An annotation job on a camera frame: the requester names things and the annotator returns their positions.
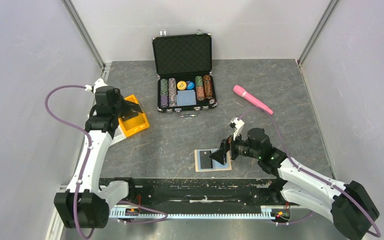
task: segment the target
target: gray table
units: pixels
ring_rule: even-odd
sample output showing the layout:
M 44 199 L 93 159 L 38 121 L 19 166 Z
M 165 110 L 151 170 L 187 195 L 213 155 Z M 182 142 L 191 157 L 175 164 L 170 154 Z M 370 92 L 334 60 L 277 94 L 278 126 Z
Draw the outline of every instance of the gray table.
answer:
M 306 86 L 293 59 L 214 60 L 218 107 L 192 118 L 157 112 L 157 73 L 153 61 L 113 62 L 108 84 L 124 96 L 134 94 L 150 128 L 111 146 L 101 177 L 133 178 L 268 178 L 255 159 L 239 156 L 231 171 L 195 172 L 195 149 L 218 148 L 232 133 L 228 122 L 252 105 L 232 91 L 243 86 L 275 112 L 285 142 L 302 164 L 331 177 Z M 253 111 L 243 118 L 242 134 L 264 128 L 275 147 L 279 137 L 267 116 Z

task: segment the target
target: black square object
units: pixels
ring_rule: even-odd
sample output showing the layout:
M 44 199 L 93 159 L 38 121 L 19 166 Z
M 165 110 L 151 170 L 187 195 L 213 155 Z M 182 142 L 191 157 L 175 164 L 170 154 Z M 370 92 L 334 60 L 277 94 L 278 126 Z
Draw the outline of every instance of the black square object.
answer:
M 156 37 L 153 41 L 156 72 L 161 75 L 207 72 L 212 69 L 211 35 Z
M 210 158 L 211 151 L 199 151 L 199 163 L 201 165 L 201 169 L 212 169 L 213 168 L 213 160 Z

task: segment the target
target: yellow bin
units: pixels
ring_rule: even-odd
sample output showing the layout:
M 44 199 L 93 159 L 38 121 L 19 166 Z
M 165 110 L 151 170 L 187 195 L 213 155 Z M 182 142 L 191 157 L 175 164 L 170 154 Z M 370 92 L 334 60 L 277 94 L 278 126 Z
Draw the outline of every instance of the yellow bin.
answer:
M 139 104 L 135 95 L 127 96 L 124 99 Z M 122 121 L 122 118 L 120 117 L 118 118 L 118 123 L 120 124 L 121 129 L 123 130 L 124 135 L 127 138 L 150 127 L 150 123 L 148 122 L 147 116 L 145 115 L 145 113 L 140 112 L 139 115 L 130 118 L 127 121 Z

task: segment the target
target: case handle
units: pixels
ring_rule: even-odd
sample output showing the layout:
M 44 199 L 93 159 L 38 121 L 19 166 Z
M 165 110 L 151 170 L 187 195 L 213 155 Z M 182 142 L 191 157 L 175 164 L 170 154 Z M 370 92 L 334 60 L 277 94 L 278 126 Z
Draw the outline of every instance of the case handle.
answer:
M 177 112 L 180 118 L 191 118 L 198 116 L 198 114 L 200 113 L 200 108 L 195 107 L 195 111 L 193 111 L 193 113 L 186 113 L 191 111 L 186 111 L 182 113 L 182 110 L 180 108 L 176 108 L 175 111 Z

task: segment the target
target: metal frame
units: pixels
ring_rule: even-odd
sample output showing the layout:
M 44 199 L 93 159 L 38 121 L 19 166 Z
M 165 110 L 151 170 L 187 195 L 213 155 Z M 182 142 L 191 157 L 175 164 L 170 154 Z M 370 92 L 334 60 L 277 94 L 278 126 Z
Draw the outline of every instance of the metal frame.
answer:
M 76 28 L 80 32 L 81 37 L 83 38 L 84 42 L 86 43 L 87 47 L 89 48 L 90 52 L 92 53 L 93 58 L 95 59 L 96 63 L 101 68 L 101 71 L 103 72 L 105 70 L 105 62 L 102 59 L 100 53 L 98 52 L 97 47 L 95 46 L 94 42 L 92 41 L 91 36 L 89 35 L 88 31 L 86 30 L 85 25 L 82 22 L 82 19 L 79 16 L 79 13 L 77 12 L 76 8 L 74 7 L 74 4 L 71 0 L 61 0 L 64 4 L 65 8 L 67 9 L 67 12 L 70 14 L 71 19 L 73 20 Z
M 329 18 L 331 17 L 333 11 L 337 7 L 340 0 L 330 0 L 329 4 L 327 5 L 326 9 L 323 12 L 323 15 L 321 16 L 320 20 L 317 23 L 317 26 L 315 27 L 310 39 L 308 40 L 307 44 L 304 47 L 304 50 L 302 51 L 301 55 L 299 56 L 298 60 L 296 61 L 298 63 L 298 66 L 301 68 L 303 63 L 305 62 L 306 58 L 308 57 L 311 49 L 313 48 L 315 42 L 320 36 L 320 33 L 325 28 L 326 23 L 328 22 Z

